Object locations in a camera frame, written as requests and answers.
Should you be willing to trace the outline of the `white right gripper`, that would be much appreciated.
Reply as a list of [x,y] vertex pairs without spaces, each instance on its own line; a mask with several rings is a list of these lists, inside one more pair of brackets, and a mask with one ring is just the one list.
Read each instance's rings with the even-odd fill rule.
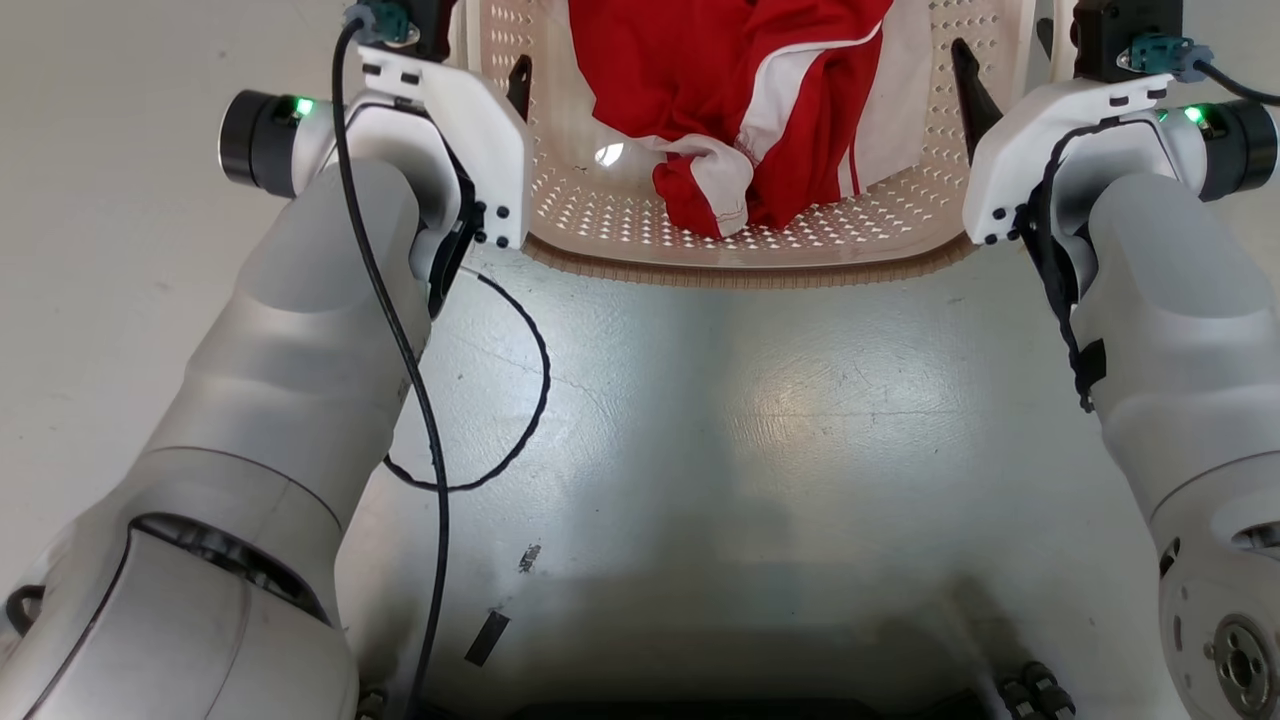
[[1066,135],[1149,110],[1172,82],[1170,74],[1115,85],[1069,79],[1036,88],[1004,117],[980,79],[982,64],[970,45],[955,38],[950,51],[972,165],[963,224],[975,245],[1007,238],[1018,206],[1041,182],[1055,146]]

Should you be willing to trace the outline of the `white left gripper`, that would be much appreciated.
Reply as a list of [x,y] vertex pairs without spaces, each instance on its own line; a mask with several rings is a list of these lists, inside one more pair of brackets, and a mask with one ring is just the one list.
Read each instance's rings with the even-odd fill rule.
[[430,222],[461,210],[460,173],[484,204],[492,242],[521,249],[532,219],[532,59],[520,55],[507,97],[489,78],[375,47],[358,47],[365,91],[349,110],[356,158],[397,167]]

